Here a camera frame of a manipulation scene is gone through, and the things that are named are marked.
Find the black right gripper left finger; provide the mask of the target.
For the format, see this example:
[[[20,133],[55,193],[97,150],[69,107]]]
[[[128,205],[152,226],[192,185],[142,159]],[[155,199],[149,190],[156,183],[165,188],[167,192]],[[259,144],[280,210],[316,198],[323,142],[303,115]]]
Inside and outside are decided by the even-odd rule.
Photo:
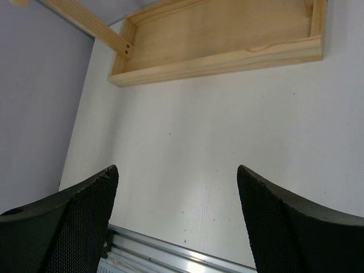
[[[96,272],[118,187],[111,165],[1,214],[1,272]]]

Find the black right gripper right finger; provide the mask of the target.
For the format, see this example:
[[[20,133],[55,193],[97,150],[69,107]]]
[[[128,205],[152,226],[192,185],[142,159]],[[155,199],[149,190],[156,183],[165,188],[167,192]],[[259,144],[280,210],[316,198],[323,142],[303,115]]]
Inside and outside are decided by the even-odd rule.
[[[238,167],[257,272],[363,272],[363,218],[303,198]]]

